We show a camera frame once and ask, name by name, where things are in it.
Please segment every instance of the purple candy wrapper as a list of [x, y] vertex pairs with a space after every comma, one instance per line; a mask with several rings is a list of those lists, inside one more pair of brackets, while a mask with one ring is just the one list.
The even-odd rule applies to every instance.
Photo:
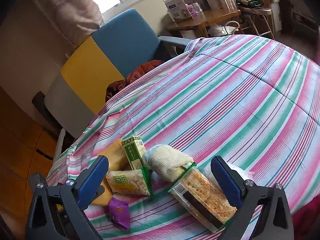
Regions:
[[124, 230], [130, 229], [129, 205], [126, 201], [111, 198], [109, 203], [111, 220]]

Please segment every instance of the white box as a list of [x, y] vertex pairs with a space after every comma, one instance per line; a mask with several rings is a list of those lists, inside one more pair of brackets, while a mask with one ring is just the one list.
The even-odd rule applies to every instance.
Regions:
[[275, 31], [278, 32], [282, 30], [281, 17], [280, 17], [280, 7], [278, 2], [271, 4], [272, 16], [275, 23]]
[[191, 18], [191, 14], [183, 0], [167, 0], [164, 3], [176, 22]]

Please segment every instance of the barcode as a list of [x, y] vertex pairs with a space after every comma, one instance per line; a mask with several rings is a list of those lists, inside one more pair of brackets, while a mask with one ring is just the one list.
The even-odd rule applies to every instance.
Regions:
[[189, 201], [183, 196], [187, 192], [186, 188], [181, 184], [177, 184], [175, 187], [172, 188], [176, 194], [180, 197], [180, 199], [186, 203], [188, 206], [190, 205]]

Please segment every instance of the blue gripper pad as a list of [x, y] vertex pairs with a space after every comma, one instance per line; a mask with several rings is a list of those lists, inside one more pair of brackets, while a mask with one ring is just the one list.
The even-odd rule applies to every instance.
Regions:
[[87, 177], [83, 181], [82, 186], [79, 188], [77, 204], [80, 208], [84, 208], [90, 205], [92, 198], [96, 194], [96, 190], [98, 189], [103, 178], [108, 172], [108, 168], [108, 158], [100, 155], [92, 164], [92, 167], [84, 170], [90, 172], [88, 174], [85, 173]]
[[211, 160], [211, 172], [221, 187], [229, 204], [233, 207], [240, 208], [243, 203], [241, 190], [216, 156]]

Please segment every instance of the bed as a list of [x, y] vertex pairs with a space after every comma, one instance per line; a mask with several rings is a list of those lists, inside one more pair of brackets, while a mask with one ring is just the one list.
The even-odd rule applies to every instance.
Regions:
[[[76, 178], [117, 138], [141, 135], [146, 149], [169, 144], [202, 172], [214, 155], [252, 171], [257, 185], [281, 183], [291, 212], [320, 192], [319, 66], [259, 36], [199, 38], [101, 109], [54, 163], [49, 185]], [[131, 229], [117, 228], [105, 209], [84, 212], [104, 239], [216, 239], [151, 175], [154, 195], [127, 196]], [[243, 235], [248, 239], [258, 207]]]

